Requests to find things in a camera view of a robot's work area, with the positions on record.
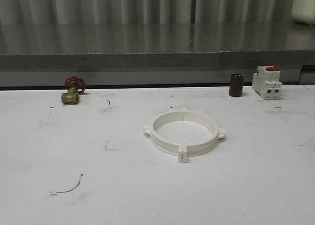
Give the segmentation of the white half-ring pipe clamp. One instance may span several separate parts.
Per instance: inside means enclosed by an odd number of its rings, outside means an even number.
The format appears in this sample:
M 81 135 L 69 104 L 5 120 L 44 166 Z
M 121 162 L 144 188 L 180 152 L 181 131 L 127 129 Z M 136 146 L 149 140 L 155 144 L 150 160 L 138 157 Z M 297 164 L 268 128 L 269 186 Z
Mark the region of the white half-ring pipe clamp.
M 175 130 L 175 127 L 184 125 L 186 114 L 185 108 L 165 112 L 143 127 L 144 134 L 149 136 L 152 144 L 161 151 L 176 156 L 178 162 L 188 161 L 187 145 L 179 139 L 179 131 Z

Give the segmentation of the grey stone counter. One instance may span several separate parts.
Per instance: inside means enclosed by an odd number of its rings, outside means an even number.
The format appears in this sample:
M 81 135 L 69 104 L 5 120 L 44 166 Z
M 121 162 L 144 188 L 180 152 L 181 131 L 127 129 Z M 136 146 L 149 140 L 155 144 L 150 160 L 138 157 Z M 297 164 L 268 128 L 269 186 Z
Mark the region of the grey stone counter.
M 315 81 L 315 29 L 293 22 L 128 25 L 2 25 L 0 86 L 223 85 L 252 80 L 259 65 L 285 83 Z

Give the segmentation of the dark brown cylindrical coupling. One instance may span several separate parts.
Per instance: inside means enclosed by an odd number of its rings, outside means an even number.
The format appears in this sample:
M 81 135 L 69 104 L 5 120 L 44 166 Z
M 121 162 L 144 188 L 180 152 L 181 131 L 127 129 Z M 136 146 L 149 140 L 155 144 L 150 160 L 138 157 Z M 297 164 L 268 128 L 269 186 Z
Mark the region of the dark brown cylindrical coupling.
M 244 75 L 232 74 L 230 78 L 229 95 L 232 97 L 241 97 L 244 83 Z

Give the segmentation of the brass valve red handwheel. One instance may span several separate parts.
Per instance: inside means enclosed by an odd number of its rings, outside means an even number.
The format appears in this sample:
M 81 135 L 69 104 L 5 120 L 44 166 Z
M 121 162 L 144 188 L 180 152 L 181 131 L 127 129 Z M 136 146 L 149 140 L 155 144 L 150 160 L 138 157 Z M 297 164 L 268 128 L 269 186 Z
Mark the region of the brass valve red handwheel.
M 72 76 L 65 80 L 64 87 L 66 93 L 62 93 L 61 101 L 63 104 L 78 104 L 79 95 L 84 93 L 87 84 L 83 78 Z

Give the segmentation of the white container in background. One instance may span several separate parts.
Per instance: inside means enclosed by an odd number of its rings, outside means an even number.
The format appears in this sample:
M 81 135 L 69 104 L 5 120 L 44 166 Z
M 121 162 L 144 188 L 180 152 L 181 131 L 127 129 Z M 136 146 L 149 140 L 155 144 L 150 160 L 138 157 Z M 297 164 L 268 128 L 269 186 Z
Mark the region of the white container in background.
M 315 24 L 315 0 L 293 0 L 291 19 L 308 25 Z

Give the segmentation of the white circuit breaker red switch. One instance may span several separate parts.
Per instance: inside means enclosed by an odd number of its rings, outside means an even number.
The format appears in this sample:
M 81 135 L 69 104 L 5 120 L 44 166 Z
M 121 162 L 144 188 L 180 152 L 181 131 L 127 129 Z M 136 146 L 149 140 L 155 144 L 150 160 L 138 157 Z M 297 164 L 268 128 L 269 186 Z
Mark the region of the white circuit breaker red switch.
M 258 66 L 253 74 L 252 89 L 263 100 L 277 100 L 280 97 L 282 82 L 279 66 Z

